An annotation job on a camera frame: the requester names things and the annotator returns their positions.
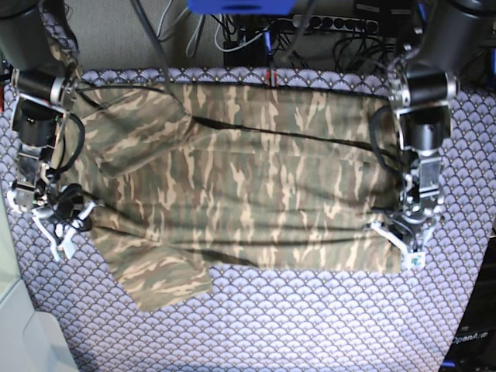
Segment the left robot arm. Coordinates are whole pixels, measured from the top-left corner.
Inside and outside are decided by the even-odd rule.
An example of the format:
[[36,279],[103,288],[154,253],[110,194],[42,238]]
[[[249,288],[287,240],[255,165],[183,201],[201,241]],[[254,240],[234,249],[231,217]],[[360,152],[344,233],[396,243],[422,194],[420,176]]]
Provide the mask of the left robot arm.
[[379,164],[398,182],[399,202],[368,227],[399,249],[407,270],[425,266],[425,246],[441,218],[440,151],[452,131],[459,73],[494,21],[493,1],[437,1],[407,21],[387,66],[388,104],[368,130]]

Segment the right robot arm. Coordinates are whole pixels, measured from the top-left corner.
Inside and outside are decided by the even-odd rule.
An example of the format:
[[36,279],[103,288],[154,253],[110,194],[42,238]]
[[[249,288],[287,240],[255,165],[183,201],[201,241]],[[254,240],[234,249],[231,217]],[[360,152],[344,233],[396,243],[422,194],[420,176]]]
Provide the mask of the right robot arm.
[[55,260],[74,256],[73,238],[91,229],[98,200],[79,184],[59,186],[83,150],[85,128],[74,114],[77,65],[52,52],[38,1],[1,3],[1,51],[17,94],[11,129],[19,136],[11,208],[29,213]]

